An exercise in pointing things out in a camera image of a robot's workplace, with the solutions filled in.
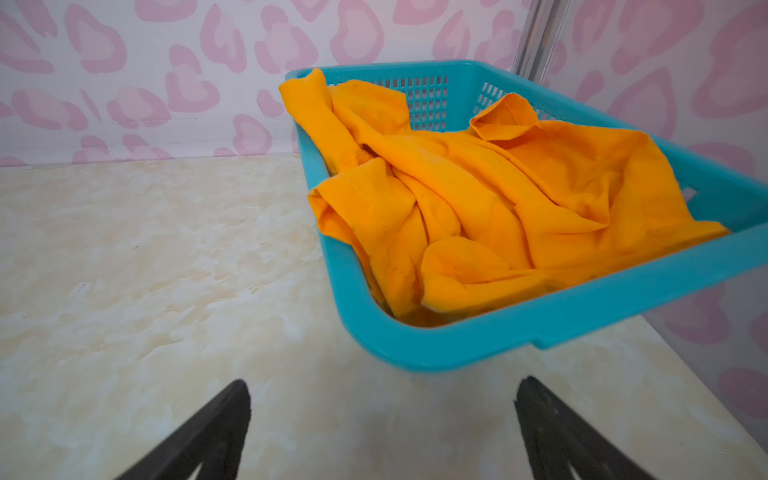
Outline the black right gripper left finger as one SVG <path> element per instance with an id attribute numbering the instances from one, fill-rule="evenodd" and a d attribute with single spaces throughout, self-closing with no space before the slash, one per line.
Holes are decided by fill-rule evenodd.
<path id="1" fill-rule="evenodd" d="M 235 479 L 250 419 L 247 384 L 235 380 L 119 477 Z"/>

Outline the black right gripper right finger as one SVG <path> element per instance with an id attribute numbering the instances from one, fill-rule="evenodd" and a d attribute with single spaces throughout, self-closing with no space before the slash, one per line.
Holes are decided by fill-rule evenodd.
<path id="1" fill-rule="evenodd" d="M 653 479 L 535 377 L 515 409 L 534 479 Z"/>

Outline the orange shorts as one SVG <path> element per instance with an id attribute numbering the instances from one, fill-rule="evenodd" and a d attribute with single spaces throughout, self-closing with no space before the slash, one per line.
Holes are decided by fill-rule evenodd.
<path id="1" fill-rule="evenodd" d="M 319 70 L 287 111 L 329 177 L 320 232 L 353 248 L 374 299 L 421 327 L 527 301 L 723 237 L 690 214 L 641 132 L 540 120 L 509 93 L 460 132 L 411 127 L 404 94 Z"/>

